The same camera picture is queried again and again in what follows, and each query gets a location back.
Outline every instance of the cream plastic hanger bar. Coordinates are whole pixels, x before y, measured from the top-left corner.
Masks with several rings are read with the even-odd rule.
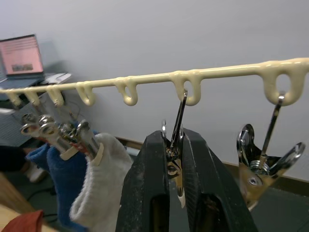
[[[182,100],[184,94],[184,83],[189,81],[193,87],[193,95],[188,97],[186,104],[195,105],[201,98],[201,81],[209,78],[223,78],[233,76],[258,75],[263,79],[264,93],[266,98],[273,104],[277,103],[279,92],[276,88],[276,79],[281,74],[290,77],[291,88],[285,95],[283,105],[290,105],[296,102],[304,88],[304,81],[309,71],[309,58],[295,58],[282,61],[267,61],[258,64],[229,66],[211,69],[193,69],[189,71],[175,71],[160,74],[127,76],[114,79],[84,81],[70,84],[27,87],[0,90],[0,93],[6,93],[10,101],[15,105],[20,105],[21,100],[17,94],[24,93],[31,103],[39,105],[40,100],[38,92],[47,92],[51,100],[57,106],[62,106],[64,101],[60,93],[61,90],[76,89],[79,96],[86,105],[95,103],[95,94],[93,88],[116,86],[122,94],[124,102],[133,106],[138,101],[136,86],[140,84],[159,83],[171,81],[176,87],[178,98]],[[128,88],[131,96],[128,96],[125,88]]]

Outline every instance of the blue sock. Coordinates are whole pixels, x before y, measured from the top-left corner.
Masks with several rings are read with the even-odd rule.
[[[39,148],[35,149],[34,151],[28,153],[26,159],[30,160],[31,162],[38,165],[40,168],[49,172],[46,159],[47,151],[49,150],[49,148],[50,148],[49,144],[44,144]]]
[[[69,217],[70,208],[83,187],[87,168],[85,155],[78,152],[69,160],[63,160],[59,155],[53,146],[47,152],[47,163],[57,192],[58,219],[63,226],[74,231],[87,231]]]

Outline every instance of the chrome clothes peg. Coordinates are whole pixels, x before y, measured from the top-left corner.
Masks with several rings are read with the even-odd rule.
[[[283,101],[284,94],[280,94],[262,150],[254,144],[251,124],[245,125],[237,137],[240,190],[250,210],[257,205],[264,191],[301,157],[306,147],[304,143],[298,143],[283,157],[266,154]]]
[[[21,127],[21,134],[37,138],[39,134],[39,125],[37,123],[27,123]]]
[[[58,125],[53,122],[43,124],[39,129],[41,137],[47,139],[60,153],[64,153],[71,148],[68,141],[59,136]]]
[[[58,127],[59,135],[66,141],[69,142],[80,152],[88,155],[86,147],[83,145],[81,138],[77,135],[77,129],[73,124],[61,123]]]
[[[180,102],[171,141],[166,137],[166,121],[162,121],[161,136],[166,145],[168,176],[176,182],[178,196],[183,196],[182,154],[183,154],[183,112],[188,91],[185,90],[183,100]]]
[[[78,124],[77,135],[80,138],[82,145],[86,148],[86,154],[93,160],[97,156],[100,146],[86,120],[83,120]]]
[[[39,126],[42,126],[46,123],[54,123],[54,122],[55,122],[54,118],[50,115],[41,115],[38,118]]]
[[[35,109],[38,115],[46,114],[46,109],[41,102],[39,105],[32,104],[32,107]]]
[[[33,113],[27,113],[21,117],[21,122],[23,124],[38,123],[38,118]]]

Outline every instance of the black wire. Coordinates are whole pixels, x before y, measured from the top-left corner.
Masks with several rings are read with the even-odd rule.
[[[51,216],[57,216],[58,214],[45,214],[45,215],[43,215],[43,218],[45,217],[51,217]]]
[[[58,220],[58,218],[53,219],[53,220],[50,220],[50,221],[48,221],[47,223],[53,223],[53,222],[55,222],[55,221],[57,221],[57,220]]]
[[[45,188],[45,189],[41,189],[41,190],[35,191],[34,193],[32,193],[32,194],[27,198],[27,201],[30,201],[30,199],[31,199],[34,195],[36,195],[36,194],[38,194],[38,193],[40,193],[40,192],[51,192],[52,190],[53,190],[53,187],[51,187],[51,188]]]
[[[51,217],[51,216],[58,216],[58,214],[46,214],[46,215],[43,215],[43,218],[44,217],[47,218],[47,217]],[[58,220],[58,218],[55,218],[53,220],[47,221],[47,223],[53,223],[53,222],[55,222],[57,220]]]

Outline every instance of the laptop screen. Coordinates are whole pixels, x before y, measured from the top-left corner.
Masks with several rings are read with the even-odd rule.
[[[35,35],[2,40],[0,52],[7,75],[43,72]]]

